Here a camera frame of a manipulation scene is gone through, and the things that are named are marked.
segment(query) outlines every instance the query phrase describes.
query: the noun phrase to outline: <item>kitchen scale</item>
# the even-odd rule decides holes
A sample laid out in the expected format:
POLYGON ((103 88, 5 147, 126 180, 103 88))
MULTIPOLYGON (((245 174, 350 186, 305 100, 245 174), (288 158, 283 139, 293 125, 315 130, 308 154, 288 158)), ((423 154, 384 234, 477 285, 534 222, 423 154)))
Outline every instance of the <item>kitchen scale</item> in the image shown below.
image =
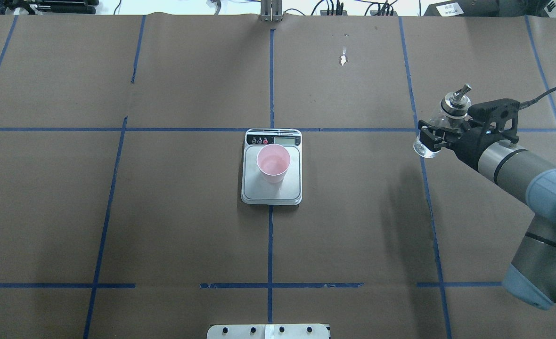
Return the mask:
POLYGON ((249 129, 242 155, 242 201, 247 204, 297 205, 302 199, 301 132, 296 129, 249 129), (257 153, 265 145, 280 144, 291 154, 284 180, 269 183, 257 167, 257 153))

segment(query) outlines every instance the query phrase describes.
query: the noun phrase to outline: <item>transparent plastic bottle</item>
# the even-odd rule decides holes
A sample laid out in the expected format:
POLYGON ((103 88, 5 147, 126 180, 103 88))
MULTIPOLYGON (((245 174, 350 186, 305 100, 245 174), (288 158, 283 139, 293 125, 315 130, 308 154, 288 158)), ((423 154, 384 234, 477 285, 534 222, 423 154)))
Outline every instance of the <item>transparent plastic bottle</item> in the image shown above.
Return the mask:
MULTIPOLYGON (((470 99, 465 95, 471 90, 469 84, 465 84, 460 90, 446 94, 437 105, 437 109, 433 111, 433 115, 429 120, 429 124, 435 127, 446 127, 449 129, 457 129, 467 116, 468 108, 471 106, 470 99)), ((414 152, 424 158, 432 158, 437 156, 437 152, 433 152, 427 148, 421 141, 420 135, 416 136, 413 144, 414 152)))

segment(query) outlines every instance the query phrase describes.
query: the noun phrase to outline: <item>sticker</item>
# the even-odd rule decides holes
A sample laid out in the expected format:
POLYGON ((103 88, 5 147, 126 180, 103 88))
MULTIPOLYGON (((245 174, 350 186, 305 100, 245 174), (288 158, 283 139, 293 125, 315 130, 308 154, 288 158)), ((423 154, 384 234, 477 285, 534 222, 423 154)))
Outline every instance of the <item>sticker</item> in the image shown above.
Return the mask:
POLYGON ((454 16, 464 14, 463 9, 460 8, 460 5, 457 2, 437 6, 435 8, 437 8, 441 16, 454 16))

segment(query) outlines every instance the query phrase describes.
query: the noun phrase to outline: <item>pink cup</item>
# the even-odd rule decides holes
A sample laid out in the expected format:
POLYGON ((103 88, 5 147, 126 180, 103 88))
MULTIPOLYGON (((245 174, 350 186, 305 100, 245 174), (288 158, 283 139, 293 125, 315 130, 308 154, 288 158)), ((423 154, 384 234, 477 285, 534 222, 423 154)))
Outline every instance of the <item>pink cup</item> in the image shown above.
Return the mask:
POLYGON ((291 154, 282 145, 269 144, 257 153, 257 167, 267 182, 281 182, 290 165, 291 154))

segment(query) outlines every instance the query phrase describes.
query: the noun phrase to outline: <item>metal clamp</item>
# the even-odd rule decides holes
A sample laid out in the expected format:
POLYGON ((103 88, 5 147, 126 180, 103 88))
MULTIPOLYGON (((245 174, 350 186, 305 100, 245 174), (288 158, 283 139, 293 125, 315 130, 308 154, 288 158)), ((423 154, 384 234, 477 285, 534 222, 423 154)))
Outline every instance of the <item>metal clamp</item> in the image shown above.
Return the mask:
POLYGON ((261 21, 282 21, 282 0, 261 0, 261 21))

